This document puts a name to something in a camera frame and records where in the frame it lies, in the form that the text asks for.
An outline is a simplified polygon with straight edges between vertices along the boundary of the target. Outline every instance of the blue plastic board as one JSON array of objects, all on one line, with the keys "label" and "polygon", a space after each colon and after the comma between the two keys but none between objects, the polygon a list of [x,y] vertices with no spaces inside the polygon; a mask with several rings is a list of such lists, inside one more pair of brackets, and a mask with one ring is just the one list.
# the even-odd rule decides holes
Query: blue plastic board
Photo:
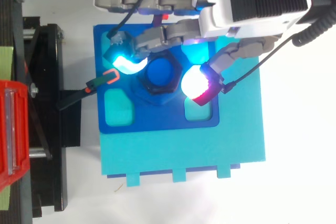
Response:
[{"label": "blue plastic board", "polygon": [[[99,25],[94,29],[97,77],[113,68],[106,58],[112,57],[110,42],[106,37],[112,26]],[[148,25],[125,25],[123,30],[137,36]],[[183,67],[184,74],[192,63],[202,64],[215,53],[215,43],[187,47],[174,47],[170,51]],[[154,84],[164,84],[170,78],[167,62],[156,60],[149,65]],[[151,95],[139,82],[136,74],[120,73],[121,78],[112,86],[106,84],[98,89],[98,117],[101,133],[124,133],[214,127],[219,123],[218,97],[200,107],[179,88],[169,94]]]},{"label": "blue plastic board", "polygon": [[[227,43],[226,38],[220,38],[216,50]],[[257,58],[237,60],[223,73],[225,81],[239,78],[257,62]],[[102,174],[126,174],[128,186],[137,186],[144,173],[171,170],[173,181],[177,182],[185,180],[189,167],[212,167],[217,169],[218,178],[225,178],[230,177],[231,164],[264,161],[259,71],[230,93],[219,95],[218,104],[219,123],[214,127],[101,133]]]}]

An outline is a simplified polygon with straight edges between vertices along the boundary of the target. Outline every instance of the white table surface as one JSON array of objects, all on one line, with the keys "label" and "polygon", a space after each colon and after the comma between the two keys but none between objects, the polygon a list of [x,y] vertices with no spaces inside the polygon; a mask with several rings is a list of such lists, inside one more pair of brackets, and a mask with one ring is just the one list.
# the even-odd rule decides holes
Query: white table surface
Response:
[{"label": "white table surface", "polygon": [[[81,89],[95,77],[93,26],[124,17],[101,12],[92,2],[23,5],[25,16],[64,30],[65,89]],[[129,23],[151,20],[135,14]],[[261,67],[267,161],[242,164],[230,179],[199,172],[174,184],[171,175],[153,175],[127,188],[125,178],[101,176],[97,99],[84,99],[82,146],[67,149],[68,207],[58,213],[43,208],[34,224],[336,223],[335,37],[333,28],[305,47],[288,44]]]}]

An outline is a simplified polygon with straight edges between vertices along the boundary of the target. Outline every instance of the cyan glowing light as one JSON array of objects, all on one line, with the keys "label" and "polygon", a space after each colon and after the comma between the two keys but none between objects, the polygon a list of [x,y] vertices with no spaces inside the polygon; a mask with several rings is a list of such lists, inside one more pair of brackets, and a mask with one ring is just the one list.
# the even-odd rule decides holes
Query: cyan glowing light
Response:
[{"label": "cyan glowing light", "polygon": [[147,58],[139,63],[133,63],[132,61],[126,59],[124,56],[119,55],[115,59],[113,66],[124,74],[134,74],[141,71],[147,65],[147,63]]},{"label": "cyan glowing light", "polygon": [[200,71],[200,67],[193,65],[182,78],[182,91],[190,99],[201,96],[209,88],[209,81]]}]

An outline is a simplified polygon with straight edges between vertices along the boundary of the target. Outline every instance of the black metal frame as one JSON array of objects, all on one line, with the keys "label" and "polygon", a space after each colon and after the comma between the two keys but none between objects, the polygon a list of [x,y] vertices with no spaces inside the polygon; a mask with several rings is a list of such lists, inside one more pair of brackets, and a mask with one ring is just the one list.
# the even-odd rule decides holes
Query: black metal frame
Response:
[{"label": "black metal frame", "polygon": [[[23,29],[28,24],[35,33],[24,41]],[[29,146],[43,147],[46,153],[45,158],[31,158],[30,171],[11,185],[10,208],[0,213],[1,224],[29,224],[32,213],[41,217],[42,206],[54,206],[55,211],[67,206],[65,147],[80,145],[81,103],[62,112],[56,109],[60,99],[76,92],[60,90],[59,34],[55,24],[40,26],[39,18],[38,22],[37,18],[23,19],[20,2],[0,0],[0,46],[14,47],[12,79],[28,89],[32,83],[39,88],[35,98],[29,95]]]}]

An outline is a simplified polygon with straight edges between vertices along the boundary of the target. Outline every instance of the teal tab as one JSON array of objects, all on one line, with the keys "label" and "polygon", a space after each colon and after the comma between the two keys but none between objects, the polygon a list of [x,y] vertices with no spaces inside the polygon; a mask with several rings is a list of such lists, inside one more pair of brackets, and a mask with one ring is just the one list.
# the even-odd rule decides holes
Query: teal tab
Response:
[{"label": "teal tab", "polygon": [[173,169],[173,182],[185,182],[186,178],[186,171],[185,169]]},{"label": "teal tab", "polygon": [[140,186],[140,173],[126,174],[127,186]]},{"label": "teal tab", "polygon": [[231,178],[230,165],[217,166],[217,178]]}]

